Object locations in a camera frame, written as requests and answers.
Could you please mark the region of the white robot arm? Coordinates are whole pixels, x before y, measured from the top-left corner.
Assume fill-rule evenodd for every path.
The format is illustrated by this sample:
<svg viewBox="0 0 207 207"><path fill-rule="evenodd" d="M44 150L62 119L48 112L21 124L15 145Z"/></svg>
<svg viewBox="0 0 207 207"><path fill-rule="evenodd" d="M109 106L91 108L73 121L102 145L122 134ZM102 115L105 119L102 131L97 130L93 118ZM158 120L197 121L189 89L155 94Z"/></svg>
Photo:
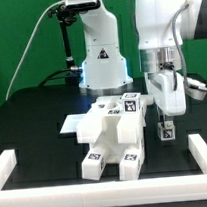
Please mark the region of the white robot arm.
<svg viewBox="0 0 207 207"><path fill-rule="evenodd" d="M132 82L120 54L116 17L102 1L65 0L66 8L78 12L84 25L86 58L80 86L86 89ZM162 118L184 114L187 96L201 101L207 93L204 83L178 73L186 69L182 42L207 38L207 0L135 0L134 17L147 92Z"/></svg>

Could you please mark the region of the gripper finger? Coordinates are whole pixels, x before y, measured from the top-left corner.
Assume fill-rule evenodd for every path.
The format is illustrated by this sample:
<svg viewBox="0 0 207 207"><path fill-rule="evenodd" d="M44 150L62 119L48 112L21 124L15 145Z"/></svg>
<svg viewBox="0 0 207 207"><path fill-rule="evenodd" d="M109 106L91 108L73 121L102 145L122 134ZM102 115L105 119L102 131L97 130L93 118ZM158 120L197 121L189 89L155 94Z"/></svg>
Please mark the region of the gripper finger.
<svg viewBox="0 0 207 207"><path fill-rule="evenodd" d="M165 128L165 115L162 111L162 109L157 108L158 116L159 116L159 123L160 125Z"/></svg>

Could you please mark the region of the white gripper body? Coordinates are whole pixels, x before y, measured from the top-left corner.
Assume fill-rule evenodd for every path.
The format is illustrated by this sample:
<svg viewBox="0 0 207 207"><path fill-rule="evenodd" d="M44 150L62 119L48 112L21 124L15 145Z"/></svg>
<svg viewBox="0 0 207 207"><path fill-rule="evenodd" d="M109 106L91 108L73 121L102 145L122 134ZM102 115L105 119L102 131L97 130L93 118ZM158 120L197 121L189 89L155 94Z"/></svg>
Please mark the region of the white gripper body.
<svg viewBox="0 0 207 207"><path fill-rule="evenodd" d="M185 88L183 76L176 74L177 89L174 89L175 74L172 71L145 73L145 83L149 94L159 109L167 116L183 115L186 111L185 96L189 95L195 100L202 101L207 93L207 86L191 77L188 77L189 85Z"/></svg>

